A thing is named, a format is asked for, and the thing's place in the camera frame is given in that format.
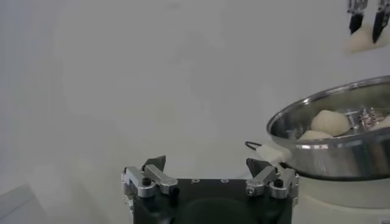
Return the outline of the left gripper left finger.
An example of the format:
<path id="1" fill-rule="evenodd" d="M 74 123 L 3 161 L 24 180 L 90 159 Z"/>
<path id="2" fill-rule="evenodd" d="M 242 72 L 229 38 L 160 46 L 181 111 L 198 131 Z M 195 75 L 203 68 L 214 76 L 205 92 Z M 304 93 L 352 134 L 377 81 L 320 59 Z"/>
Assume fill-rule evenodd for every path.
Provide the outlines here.
<path id="1" fill-rule="evenodd" d="M 124 195 L 151 198 L 158 193 L 174 195 L 179 191 L 179 181 L 164 173 L 166 156 L 149 158 L 140 169 L 125 167 L 121 174 Z"/>

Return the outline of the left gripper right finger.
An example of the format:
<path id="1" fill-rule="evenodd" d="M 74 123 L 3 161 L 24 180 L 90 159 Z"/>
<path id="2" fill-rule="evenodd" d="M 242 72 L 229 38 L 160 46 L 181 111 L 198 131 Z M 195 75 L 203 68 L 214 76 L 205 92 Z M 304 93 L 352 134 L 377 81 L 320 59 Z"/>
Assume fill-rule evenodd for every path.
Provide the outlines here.
<path id="1" fill-rule="evenodd" d="M 279 169 L 267 161 L 246 159 L 252 178 L 246 180 L 246 193 L 250 197 L 269 192 L 272 198 L 298 198 L 299 174 L 290 168 Z"/>

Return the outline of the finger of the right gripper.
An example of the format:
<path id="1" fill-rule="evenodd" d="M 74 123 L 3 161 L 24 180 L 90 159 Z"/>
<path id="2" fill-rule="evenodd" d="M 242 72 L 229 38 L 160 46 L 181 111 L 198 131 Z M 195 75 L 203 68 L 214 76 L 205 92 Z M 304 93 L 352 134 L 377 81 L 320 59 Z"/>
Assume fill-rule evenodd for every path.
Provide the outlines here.
<path id="1" fill-rule="evenodd" d="M 381 36 L 383 29 L 389 22 L 389 0 L 378 0 L 378 10 L 375 14 L 375 21 L 372 30 L 372 41 L 376 43 Z"/>
<path id="2" fill-rule="evenodd" d="M 347 13 L 350 14 L 349 30 L 355 33 L 362 25 L 364 10 L 367 8 L 368 0 L 347 0 Z"/>

